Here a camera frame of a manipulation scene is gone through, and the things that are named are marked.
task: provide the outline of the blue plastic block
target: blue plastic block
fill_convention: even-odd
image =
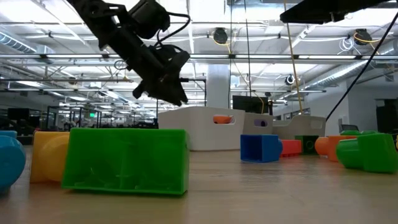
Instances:
[[[248,162],[274,162],[282,153],[278,135],[241,135],[241,160]]]
[[[0,131],[0,136],[8,136],[12,138],[17,138],[17,132],[16,131]]]
[[[22,144],[14,138],[0,136],[0,193],[17,181],[24,170],[25,162]]]

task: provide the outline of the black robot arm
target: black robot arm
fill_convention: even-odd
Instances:
[[[133,91],[136,98],[143,92],[177,106],[188,101],[179,76],[188,61],[188,52],[173,46],[147,47],[150,39],[170,27],[170,13],[154,0],[140,0],[130,11],[124,5],[102,0],[68,0],[98,38],[99,48],[111,47],[134,70],[142,81]]]

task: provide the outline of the yellow plastic block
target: yellow plastic block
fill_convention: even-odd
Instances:
[[[69,145],[67,132],[36,132],[30,182],[61,182]]]

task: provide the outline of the table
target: table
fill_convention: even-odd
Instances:
[[[30,148],[27,148],[28,161]],[[99,194],[29,186],[29,163],[1,223],[397,223],[398,175],[346,170],[318,156],[242,163],[239,151],[192,152],[183,197]]]

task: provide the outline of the orange object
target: orange object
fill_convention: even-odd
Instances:
[[[328,137],[319,137],[315,142],[315,150],[317,151],[318,155],[320,156],[327,156],[328,155]]]
[[[232,117],[230,117],[230,116],[214,116],[213,122],[215,124],[229,124],[232,122]]]
[[[282,146],[280,157],[298,156],[302,152],[300,140],[282,140]]]
[[[61,182],[69,145],[68,132],[34,134],[30,182]]]
[[[328,136],[328,159],[332,162],[338,162],[336,155],[336,146],[340,140],[355,139],[356,136]]]

